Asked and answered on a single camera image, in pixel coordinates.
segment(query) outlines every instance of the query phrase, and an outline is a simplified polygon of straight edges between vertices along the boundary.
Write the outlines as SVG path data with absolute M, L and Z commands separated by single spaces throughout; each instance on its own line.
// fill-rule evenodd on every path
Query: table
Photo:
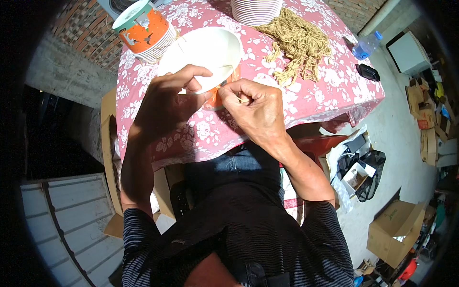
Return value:
M 231 17 L 229 0 L 174 0 L 162 10 L 163 15 L 181 35 L 206 26 L 220 26 L 240 37 L 244 56 L 241 77 L 278 87 L 282 90 L 285 127 L 324 122 L 345 116 L 355 126 L 384 98 L 379 82 L 359 76 L 358 61 L 346 47 L 344 38 L 356 43 L 355 37 L 341 19 L 320 0 L 285 0 L 284 7 L 319 26 L 330 38 L 331 57 L 319 65 L 320 81 L 300 78 L 289 88 L 279 87 L 271 76 L 287 63 L 279 56 L 267 63 L 264 56 L 271 50 L 272 39 Z M 123 47 L 117 82 L 117 130 L 121 159 L 124 158 L 129 128 L 139 110 L 151 79 L 157 74 L 157 64 L 140 63 Z M 225 109 L 197 111 L 180 129 L 151 146 L 153 169 L 175 163 L 189 163 L 216 158 L 248 139 Z

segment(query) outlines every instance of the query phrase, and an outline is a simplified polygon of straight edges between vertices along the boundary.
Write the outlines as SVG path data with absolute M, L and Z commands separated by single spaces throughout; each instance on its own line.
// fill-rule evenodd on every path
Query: striped shirt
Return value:
M 123 286 L 182 286 L 212 252 L 244 286 L 279 286 L 281 277 L 290 286 L 353 286 L 333 206 L 309 203 L 299 226 L 271 194 L 251 183 L 223 186 L 163 235 L 143 211 L 127 209 Z

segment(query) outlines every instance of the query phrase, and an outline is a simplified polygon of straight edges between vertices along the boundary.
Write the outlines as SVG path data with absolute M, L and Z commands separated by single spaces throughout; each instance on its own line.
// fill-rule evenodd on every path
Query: forearm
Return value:
M 150 195 L 154 186 L 151 149 L 139 129 L 132 125 L 121 170 L 121 205 L 123 210 L 138 208 L 152 216 Z
M 308 201 L 328 201 L 334 205 L 335 194 L 320 167 L 295 145 L 286 133 L 284 138 L 265 149 L 282 163 L 297 194 Z

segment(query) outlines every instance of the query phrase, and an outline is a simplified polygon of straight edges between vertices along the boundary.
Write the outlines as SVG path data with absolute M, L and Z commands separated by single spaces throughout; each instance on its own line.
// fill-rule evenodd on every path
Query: black bag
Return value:
M 382 169 L 386 162 L 386 154 L 380 151 L 369 151 L 360 158 L 360 165 L 365 168 L 369 165 L 376 169 L 373 177 L 368 177 L 363 184 L 357 189 L 355 194 L 361 203 L 373 198 L 378 188 L 382 176 Z

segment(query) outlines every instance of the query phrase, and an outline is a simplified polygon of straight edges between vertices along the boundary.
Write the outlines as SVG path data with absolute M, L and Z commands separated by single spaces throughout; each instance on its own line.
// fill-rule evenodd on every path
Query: jeans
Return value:
M 225 154 L 205 162 L 187 163 L 185 181 L 194 203 L 199 204 L 219 186 L 248 183 L 262 186 L 284 204 L 279 162 L 264 149 L 248 141 Z

